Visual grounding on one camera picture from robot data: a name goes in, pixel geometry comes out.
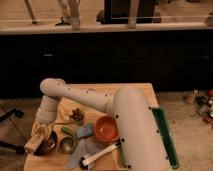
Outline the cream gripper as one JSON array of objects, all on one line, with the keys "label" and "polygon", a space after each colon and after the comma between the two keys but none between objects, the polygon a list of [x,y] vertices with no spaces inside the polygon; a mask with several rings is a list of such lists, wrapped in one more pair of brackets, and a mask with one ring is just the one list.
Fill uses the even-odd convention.
[{"label": "cream gripper", "polygon": [[41,143],[43,140],[47,140],[53,131],[53,127],[53,122],[45,124],[35,121],[31,132],[32,142]]}]

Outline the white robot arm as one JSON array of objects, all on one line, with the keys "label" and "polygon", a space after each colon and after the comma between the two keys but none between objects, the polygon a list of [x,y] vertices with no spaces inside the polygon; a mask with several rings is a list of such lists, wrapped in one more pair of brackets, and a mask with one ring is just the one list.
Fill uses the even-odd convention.
[{"label": "white robot arm", "polygon": [[32,133],[53,129],[59,99],[68,98],[112,115],[117,123],[121,147],[129,171],[172,171],[171,164],[145,93],[125,85],[114,94],[74,88],[62,79],[47,78],[40,83],[43,93]]}]

